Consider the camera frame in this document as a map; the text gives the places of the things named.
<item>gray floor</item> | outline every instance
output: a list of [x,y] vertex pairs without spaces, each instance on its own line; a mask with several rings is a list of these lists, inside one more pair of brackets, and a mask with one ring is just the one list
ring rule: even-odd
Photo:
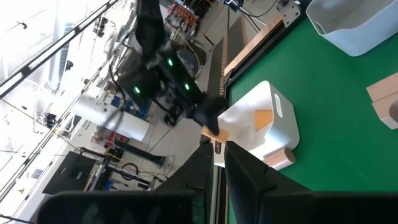
[[[260,15],[266,12],[273,5],[274,1],[275,0],[255,0],[254,2],[246,1],[244,7],[252,14]],[[276,9],[273,8],[266,15],[260,17],[260,19],[267,23],[267,21],[271,21],[275,18],[277,13]],[[229,25],[232,26],[240,15],[240,12],[231,11]],[[219,7],[212,7],[206,14],[205,18],[203,18],[200,30],[214,44],[217,44],[227,31],[227,18],[227,6],[220,5]],[[260,29],[264,27],[264,25],[259,22],[256,24]],[[256,35],[256,31],[249,25],[248,21],[246,21],[246,28],[248,41],[250,41]],[[204,49],[208,52],[206,60],[207,63],[198,78],[198,86],[204,91],[207,88],[210,72],[211,44],[204,38],[203,34],[199,34],[197,40],[204,45]],[[161,177],[161,175],[171,176],[199,146],[201,127],[191,120],[182,119],[175,128],[170,130],[159,119],[157,119],[159,109],[154,108],[151,113],[154,116],[150,119],[150,128],[144,140],[142,142],[130,141],[130,144],[139,147],[142,150],[150,151],[152,154],[168,156],[166,165],[163,169],[158,169],[150,162],[143,161],[132,154],[123,155],[121,164],[133,162],[141,171],[155,172],[157,173],[156,175],[160,174],[159,177]],[[142,174],[141,177],[148,180],[153,178],[152,174],[148,173]],[[136,187],[137,183],[133,180],[123,180],[118,174],[114,175],[113,178],[119,179],[129,185],[124,190],[138,190]]]

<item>white box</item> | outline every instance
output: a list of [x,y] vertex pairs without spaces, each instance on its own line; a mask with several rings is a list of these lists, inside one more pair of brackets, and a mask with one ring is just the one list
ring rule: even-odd
[[353,57],[398,32],[397,0],[313,0],[307,16],[319,35]]
[[[273,120],[258,131],[254,111],[272,110]],[[293,105],[268,81],[260,82],[238,102],[218,116],[220,128],[229,132],[229,141],[249,151],[260,160],[279,149],[293,150],[300,141]],[[224,167],[224,144],[214,155],[215,165]]]

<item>black stand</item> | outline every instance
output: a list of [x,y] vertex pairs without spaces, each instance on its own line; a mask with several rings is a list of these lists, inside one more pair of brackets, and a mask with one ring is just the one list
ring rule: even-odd
[[131,154],[134,154],[135,156],[138,156],[140,158],[146,159],[150,162],[152,162],[157,168],[161,169],[164,165],[164,162],[166,160],[165,156],[155,156],[152,155],[149,152],[143,151],[137,147],[131,146],[127,143],[124,143],[119,140],[115,140],[114,145],[125,152],[129,152]]

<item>green table surface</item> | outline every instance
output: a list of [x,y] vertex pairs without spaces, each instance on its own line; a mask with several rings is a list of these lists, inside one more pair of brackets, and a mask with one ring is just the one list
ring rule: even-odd
[[[312,190],[398,191],[398,130],[377,117],[366,87],[398,72],[398,34],[350,57],[299,24],[231,88],[231,104],[263,80],[294,106],[300,143],[281,173]],[[231,201],[228,223],[236,223]]]

